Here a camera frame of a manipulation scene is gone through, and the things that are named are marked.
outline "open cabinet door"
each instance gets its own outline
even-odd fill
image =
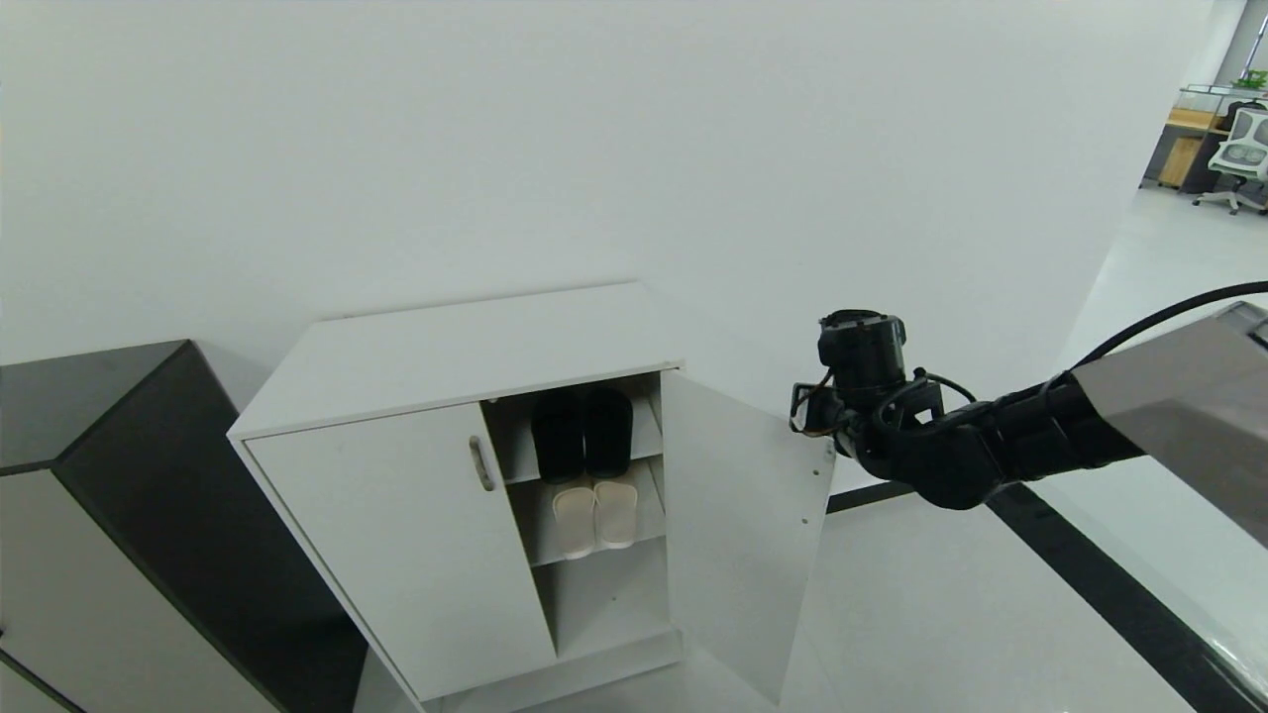
[[[758,693],[784,689],[832,455],[822,439],[662,373],[670,615]]]

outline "white slipper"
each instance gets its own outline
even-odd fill
[[[598,540],[610,549],[634,544],[638,529],[638,488],[624,482],[595,483],[598,501]]]
[[[595,491],[588,487],[560,490],[553,501],[559,549],[564,559],[579,559],[595,551]]]

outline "robotic arm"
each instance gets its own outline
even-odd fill
[[[1148,453],[1268,547],[1268,312],[1239,302],[1110,354],[1181,312],[1255,292],[1268,282],[1169,307],[1073,369],[994,401],[923,369],[908,379],[898,317],[833,312],[819,322],[828,372],[794,387],[789,425],[957,510],[1014,482]],[[970,403],[947,412],[943,386]]]

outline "slipper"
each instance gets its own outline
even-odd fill
[[[555,494],[553,501],[564,559],[579,559],[595,551],[595,491],[569,487]]]
[[[586,396],[586,472],[615,478],[630,469],[634,405],[615,388],[596,388]]]
[[[595,483],[598,501],[598,542],[609,549],[625,549],[634,544],[638,525],[638,488],[624,482]]]
[[[533,405],[533,449],[541,480],[558,485],[586,471],[581,400],[571,391],[552,391]]]

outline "dark gray cabinet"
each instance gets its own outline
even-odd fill
[[[365,641],[236,416],[191,341],[0,368],[0,650],[91,713],[351,710]]]

